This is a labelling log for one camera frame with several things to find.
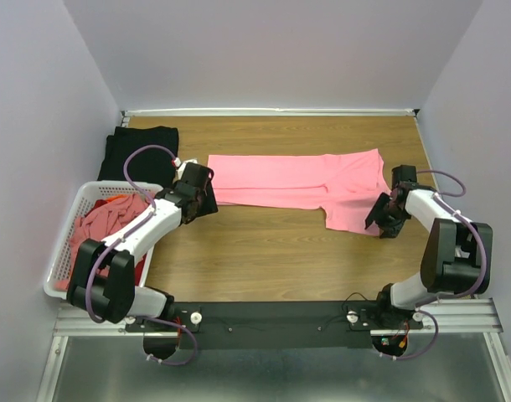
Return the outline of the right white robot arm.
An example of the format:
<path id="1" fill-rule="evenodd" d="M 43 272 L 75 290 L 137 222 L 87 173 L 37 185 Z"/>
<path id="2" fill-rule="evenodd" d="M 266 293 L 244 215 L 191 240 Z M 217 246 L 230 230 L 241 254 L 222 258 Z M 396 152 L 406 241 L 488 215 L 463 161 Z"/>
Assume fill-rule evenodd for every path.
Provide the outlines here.
<path id="1" fill-rule="evenodd" d="M 379 228 L 381 239 L 393 239 L 409 219 L 417 219 L 429 235 L 419 272 L 386 285 L 368 317 L 390 328 L 413 316 L 418 307 L 443 299 L 483 294 L 489 286 L 493 228 L 464 216 L 443 199 L 444 193 L 418 182 L 420 171 L 400 165 L 392 169 L 390 193 L 382 193 L 365 218 Z"/>

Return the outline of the pink t shirt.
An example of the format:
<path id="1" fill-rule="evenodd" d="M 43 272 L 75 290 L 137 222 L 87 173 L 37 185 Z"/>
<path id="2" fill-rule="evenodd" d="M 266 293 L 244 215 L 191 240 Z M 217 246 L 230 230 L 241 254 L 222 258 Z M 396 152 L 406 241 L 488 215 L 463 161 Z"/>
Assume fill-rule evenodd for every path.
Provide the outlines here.
<path id="1" fill-rule="evenodd" d="M 381 193 L 390 191 L 378 149 L 319 156 L 211 155 L 220 205 L 322 209 L 327 229 L 377 236 L 365 219 Z"/>

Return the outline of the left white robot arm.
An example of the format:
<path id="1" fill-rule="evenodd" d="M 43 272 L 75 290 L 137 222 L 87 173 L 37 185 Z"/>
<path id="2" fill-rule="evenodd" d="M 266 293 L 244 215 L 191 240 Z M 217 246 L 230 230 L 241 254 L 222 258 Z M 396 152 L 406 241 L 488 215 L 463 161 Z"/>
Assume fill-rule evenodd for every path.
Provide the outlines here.
<path id="1" fill-rule="evenodd" d="M 168 233 L 218 212 L 213 178 L 211 168 L 185 162 L 173 187 L 151 197 L 147 209 L 127 226 L 103 240 L 85 240 L 77 253 L 66 301 L 87 311 L 94 322 L 144 317 L 152 329 L 167 329 L 173 320 L 173 297 L 137 286 L 135 266 Z"/>

